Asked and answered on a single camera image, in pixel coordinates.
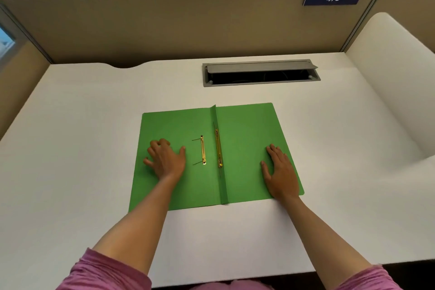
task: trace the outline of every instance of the white divider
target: white divider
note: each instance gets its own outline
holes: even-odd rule
[[[427,155],[435,155],[435,54],[387,13],[371,18],[347,56]]]

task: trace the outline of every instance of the desk surface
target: desk surface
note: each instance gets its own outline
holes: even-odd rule
[[[319,82],[204,88],[203,62],[310,58]],[[0,279],[54,289],[128,210],[143,112],[272,102],[305,203],[372,263],[435,258],[435,161],[342,53],[52,65],[0,142]],[[154,287],[312,271],[274,200],[170,211]]]

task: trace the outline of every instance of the dark floor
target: dark floor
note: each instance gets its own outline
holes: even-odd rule
[[[435,289],[435,260],[393,263],[384,265],[384,268],[403,290]],[[315,272],[260,277],[257,280],[275,290],[324,290]],[[159,290],[188,290],[195,285],[164,287]]]

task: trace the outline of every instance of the glass panel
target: glass panel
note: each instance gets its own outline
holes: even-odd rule
[[[14,40],[0,27],[0,58],[14,44]]]

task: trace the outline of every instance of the person's left hand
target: person's left hand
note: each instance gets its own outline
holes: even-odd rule
[[[153,168],[159,180],[170,179],[178,182],[186,166],[186,147],[181,147],[180,153],[176,154],[170,144],[166,139],[151,141],[148,153],[153,161],[147,157],[144,164]]]

